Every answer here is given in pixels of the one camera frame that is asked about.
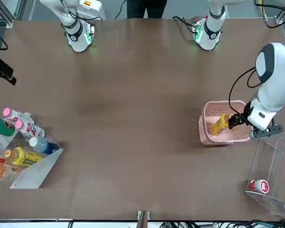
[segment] green bottle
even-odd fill
[[[12,136],[15,132],[15,127],[12,125],[8,125],[8,123],[2,119],[0,119],[0,134],[5,136]]]

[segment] pink-capped bottle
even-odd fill
[[[28,121],[31,124],[34,124],[34,120],[30,117],[30,113],[21,113],[19,111],[15,111],[10,108],[5,108],[3,110],[3,115],[5,118],[9,119],[13,123],[17,122],[17,120]]]
[[[17,120],[17,122],[15,123],[15,128],[21,131],[25,136],[29,138],[45,136],[45,132],[43,129],[24,120]]]

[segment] blue bottle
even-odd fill
[[[45,153],[47,155],[59,149],[56,143],[49,142],[43,137],[30,138],[29,145],[33,147],[37,153]]]

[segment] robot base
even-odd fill
[[[93,43],[95,31],[94,26],[91,26],[90,23],[85,21],[81,21],[81,23],[83,25],[83,31],[77,41],[73,41],[68,35],[66,36],[69,45],[75,52],[84,52]]]
[[[203,18],[192,25],[193,41],[203,50],[211,51],[218,43],[221,32],[215,37],[215,39],[210,39],[203,29],[205,21],[206,19]]]

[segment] plastic bottle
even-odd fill
[[[228,119],[231,117],[231,114],[222,114],[212,126],[211,126],[211,134],[212,135],[219,135],[225,129],[228,128]]]
[[[252,180],[249,185],[252,190],[259,191],[263,194],[269,192],[269,184],[266,180]]]
[[[14,150],[6,150],[4,156],[8,158],[14,165],[31,166],[42,159],[36,152],[24,152],[21,147]]]
[[[45,132],[43,129],[37,127],[36,125],[33,125],[27,121],[23,121],[23,120],[17,120],[17,122],[15,123],[15,127],[16,129],[18,129],[19,131],[21,131],[25,136],[28,137],[44,137],[45,136]]]
[[[4,136],[12,136],[15,132],[15,127],[0,119],[0,134]]]
[[[29,140],[29,144],[34,148],[37,153],[45,153],[47,155],[52,154],[54,150],[58,150],[59,147],[56,143],[47,141],[42,137],[33,137]]]
[[[3,115],[5,118],[11,120],[13,123],[17,122],[17,120],[28,121],[31,124],[35,123],[35,121],[30,117],[29,113],[23,114],[10,108],[5,108],[3,110]]]
[[[13,165],[0,163],[0,181],[14,181],[19,173],[19,169]]]

